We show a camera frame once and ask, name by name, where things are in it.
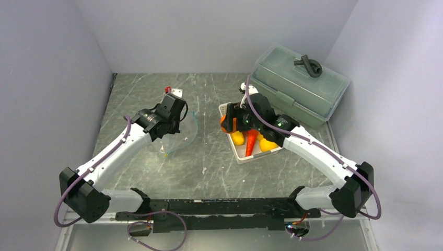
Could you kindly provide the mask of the orange toy tangerine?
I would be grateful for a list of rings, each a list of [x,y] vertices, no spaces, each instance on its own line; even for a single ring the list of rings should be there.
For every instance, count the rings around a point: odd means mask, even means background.
[[[237,118],[223,115],[220,119],[220,127],[224,133],[232,134],[237,132]]]

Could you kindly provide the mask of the yellow toy mango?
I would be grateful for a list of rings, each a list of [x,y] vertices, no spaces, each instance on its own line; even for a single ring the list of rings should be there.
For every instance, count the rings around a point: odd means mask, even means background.
[[[230,134],[232,142],[235,146],[242,146],[245,144],[245,137],[242,132],[236,131]]]

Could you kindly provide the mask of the clear zip top bag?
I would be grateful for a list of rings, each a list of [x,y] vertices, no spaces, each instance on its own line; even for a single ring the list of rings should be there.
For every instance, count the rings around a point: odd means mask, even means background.
[[[198,131],[195,111],[189,112],[180,122],[179,130],[179,133],[166,134],[162,139],[156,139],[147,149],[158,156],[167,157],[189,146],[195,140]]]

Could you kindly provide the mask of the white perforated plastic basket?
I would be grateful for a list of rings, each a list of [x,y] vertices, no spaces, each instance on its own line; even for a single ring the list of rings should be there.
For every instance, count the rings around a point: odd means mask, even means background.
[[[232,151],[234,153],[234,157],[235,157],[238,164],[245,164],[247,162],[255,161],[260,158],[264,158],[264,157],[276,154],[277,152],[279,152],[282,149],[281,147],[279,147],[279,148],[276,148],[276,149],[273,149],[273,150],[267,151],[267,152],[260,151],[259,140],[264,137],[259,133],[259,135],[257,137],[257,141],[255,142],[255,146],[254,146],[252,155],[249,157],[245,157],[246,143],[247,143],[247,132],[243,132],[243,135],[245,137],[245,144],[242,146],[235,146],[232,142],[230,134],[227,134]]]

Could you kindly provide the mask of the yellow toy apple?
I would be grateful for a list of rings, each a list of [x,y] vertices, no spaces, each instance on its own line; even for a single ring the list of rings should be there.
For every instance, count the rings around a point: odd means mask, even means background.
[[[271,151],[276,148],[279,148],[279,146],[274,142],[268,141],[265,138],[259,140],[259,149],[262,152]]]

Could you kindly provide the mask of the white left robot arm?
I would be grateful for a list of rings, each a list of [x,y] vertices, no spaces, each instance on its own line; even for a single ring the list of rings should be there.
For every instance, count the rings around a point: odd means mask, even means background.
[[[59,174],[61,200],[80,220],[92,223],[106,213],[125,213],[138,220],[151,212],[150,197],[137,188],[109,190],[107,183],[141,149],[167,134],[180,133],[180,122],[188,113],[181,89],[168,91],[161,103],[133,117],[125,116],[126,128],[99,154],[76,169]]]

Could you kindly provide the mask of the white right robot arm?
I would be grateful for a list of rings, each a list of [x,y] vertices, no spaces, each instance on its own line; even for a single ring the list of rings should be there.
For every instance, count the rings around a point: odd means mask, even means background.
[[[264,139],[308,161],[331,181],[326,187],[297,188],[288,202],[294,217],[310,209],[333,209],[354,218],[373,195],[374,169],[370,164],[357,164],[334,152],[289,115],[276,114],[261,94],[250,95],[244,104],[228,103],[220,126],[226,133],[256,130]]]

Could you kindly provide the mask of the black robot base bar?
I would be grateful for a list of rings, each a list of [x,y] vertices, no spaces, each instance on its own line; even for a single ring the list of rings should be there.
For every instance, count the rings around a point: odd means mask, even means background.
[[[268,229],[282,231],[291,220],[319,218],[318,209],[305,210],[295,196],[276,198],[151,199],[134,212],[119,211],[117,221],[153,221],[154,233],[178,230]]]

